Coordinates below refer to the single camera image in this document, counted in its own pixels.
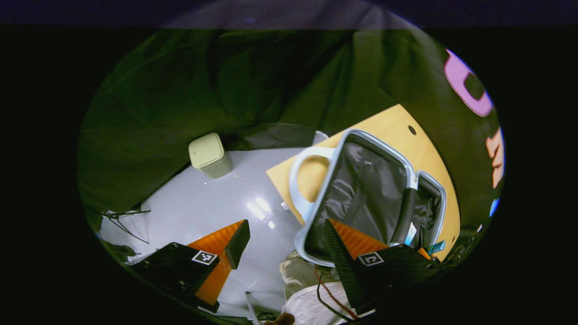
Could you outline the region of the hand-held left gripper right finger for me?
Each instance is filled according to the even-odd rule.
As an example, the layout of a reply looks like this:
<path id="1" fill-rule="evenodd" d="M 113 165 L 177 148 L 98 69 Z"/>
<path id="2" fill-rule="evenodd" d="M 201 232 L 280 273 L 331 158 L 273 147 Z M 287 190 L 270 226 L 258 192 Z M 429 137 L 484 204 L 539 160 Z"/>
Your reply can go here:
<path id="1" fill-rule="evenodd" d="M 427 260 L 407 245 L 388 246 L 334 219 L 324 222 L 326 249 L 356 312 L 384 312 L 412 300 L 436 275 L 436 259 Z"/>

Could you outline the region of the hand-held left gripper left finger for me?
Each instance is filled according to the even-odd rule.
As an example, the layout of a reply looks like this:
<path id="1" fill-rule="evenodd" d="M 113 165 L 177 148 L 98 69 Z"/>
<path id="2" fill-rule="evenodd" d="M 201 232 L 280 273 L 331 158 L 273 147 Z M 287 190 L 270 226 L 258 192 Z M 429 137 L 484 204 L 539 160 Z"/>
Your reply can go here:
<path id="1" fill-rule="evenodd" d="M 171 242 L 131 270 L 184 304 L 215 313 L 221 290 L 239 267 L 250 237 L 248 220 L 240 220 L 188 245 Z"/>

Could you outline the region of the white suitcase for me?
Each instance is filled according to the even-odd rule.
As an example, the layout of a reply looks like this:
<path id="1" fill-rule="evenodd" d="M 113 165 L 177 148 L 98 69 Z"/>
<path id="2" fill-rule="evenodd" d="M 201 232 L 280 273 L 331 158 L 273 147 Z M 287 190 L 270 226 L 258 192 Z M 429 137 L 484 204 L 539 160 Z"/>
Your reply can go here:
<path id="1" fill-rule="evenodd" d="M 298 173 L 311 157 L 329 163 L 312 202 L 298 188 Z M 417 234 L 409 247 L 426 250 L 443 241 L 444 186 L 365 131 L 347 130 L 334 148 L 313 146 L 301 151 L 291 165 L 289 194 L 305 222 L 294 244 L 310 263 L 334 267 L 323 237 L 324 222 L 329 218 L 388 246 L 404 244 L 411 222 Z"/>

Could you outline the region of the person's beige trousers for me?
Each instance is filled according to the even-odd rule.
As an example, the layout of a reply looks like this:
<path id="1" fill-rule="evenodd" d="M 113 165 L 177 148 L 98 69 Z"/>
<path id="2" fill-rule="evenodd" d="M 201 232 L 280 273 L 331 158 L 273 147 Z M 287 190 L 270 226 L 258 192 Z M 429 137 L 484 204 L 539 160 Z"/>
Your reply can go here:
<path id="1" fill-rule="evenodd" d="M 317 298 L 319 280 L 313 264 L 304 259 L 296 250 L 291 251 L 287 259 L 279 266 L 281 279 L 285 283 L 286 304 L 295 301 L 313 301 Z"/>

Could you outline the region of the person's white shirt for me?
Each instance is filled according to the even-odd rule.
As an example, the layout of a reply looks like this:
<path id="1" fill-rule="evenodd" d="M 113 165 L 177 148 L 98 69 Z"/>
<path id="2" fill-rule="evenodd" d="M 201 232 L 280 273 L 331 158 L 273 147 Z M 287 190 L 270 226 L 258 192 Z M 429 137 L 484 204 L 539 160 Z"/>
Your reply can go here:
<path id="1" fill-rule="evenodd" d="M 294 316 L 294 325 L 340 325 L 348 320 L 355 320 L 351 313 L 357 317 L 367 316 L 374 313 L 355 312 L 348 301 L 345 289 L 341 282 L 320 284 L 317 286 L 317 298 L 313 301 L 295 301 L 293 304 L 284 304 L 281 313 L 289 313 Z"/>

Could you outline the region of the small beige trash bin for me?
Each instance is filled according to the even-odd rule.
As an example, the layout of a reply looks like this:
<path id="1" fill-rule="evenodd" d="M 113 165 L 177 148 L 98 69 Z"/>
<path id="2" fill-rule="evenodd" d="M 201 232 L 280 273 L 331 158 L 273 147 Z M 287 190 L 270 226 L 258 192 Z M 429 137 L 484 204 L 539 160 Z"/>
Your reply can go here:
<path id="1" fill-rule="evenodd" d="M 188 153 L 191 165 L 211 179 L 223 177 L 233 170 L 221 138 L 215 132 L 191 141 Z"/>

